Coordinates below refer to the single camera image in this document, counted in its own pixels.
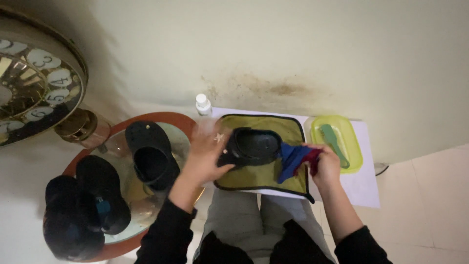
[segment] round table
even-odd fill
[[[191,134],[196,122],[190,117],[174,112],[157,112],[136,116],[111,128],[105,144],[95,150],[84,149],[72,160],[63,175],[75,176],[76,163],[87,155],[98,155],[111,163],[121,180],[122,197],[131,209],[132,219],[128,227],[117,235],[105,234],[105,245],[100,254],[87,262],[96,262],[121,256],[140,246],[140,240],[154,222],[164,201],[164,196],[154,194],[135,175],[132,153],[127,147],[125,129],[135,121],[156,122],[163,128],[171,142],[173,156],[182,168],[184,165]],[[200,197],[203,188],[197,195]]]

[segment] hand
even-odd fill
[[[309,148],[319,148],[323,152],[319,154],[318,172],[313,176],[313,181],[318,188],[340,186],[340,159],[328,145],[314,145],[303,143]]]
[[[192,133],[189,156],[182,169],[181,178],[197,186],[221,178],[234,165],[217,166],[218,158],[225,149],[231,130],[220,129],[212,119],[199,123]]]

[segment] sneaker insole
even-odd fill
[[[240,151],[254,158],[270,157],[279,148],[279,143],[274,136],[260,131],[240,132],[236,137],[236,142]]]
[[[147,181],[158,179],[169,165],[168,159],[160,150],[150,147],[139,149],[134,160]]]

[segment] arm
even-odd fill
[[[320,148],[318,173],[313,181],[323,199],[325,215],[336,244],[340,263],[391,263],[386,252],[363,225],[340,184],[340,159],[327,145]]]
[[[218,126],[210,133],[192,135],[191,148],[186,164],[174,182],[168,198],[163,204],[155,223],[142,238],[142,247],[137,251],[136,264],[183,264],[187,262],[187,248],[192,241],[190,224],[195,217],[194,203],[201,186],[219,179],[234,165],[218,168],[216,162],[225,148],[226,140],[217,142]]]

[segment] black shoe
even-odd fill
[[[165,131],[155,122],[137,121],[125,130],[137,177],[154,191],[169,190],[179,175]]]
[[[277,159],[282,138],[271,130],[238,127],[233,130],[217,165],[234,164],[233,170],[244,166],[269,164]]]
[[[130,223],[130,209],[121,195],[121,181],[115,168],[105,159],[88,155],[76,164],[78,185],[93,195],[101,230],[119,234]]]
[[[93,231],[98,212],[84,198],[74,177],[58,176],[45,189],[44,239],[54,256],[61,260],[85,261],[96,257],[104,246],[102,231]]]

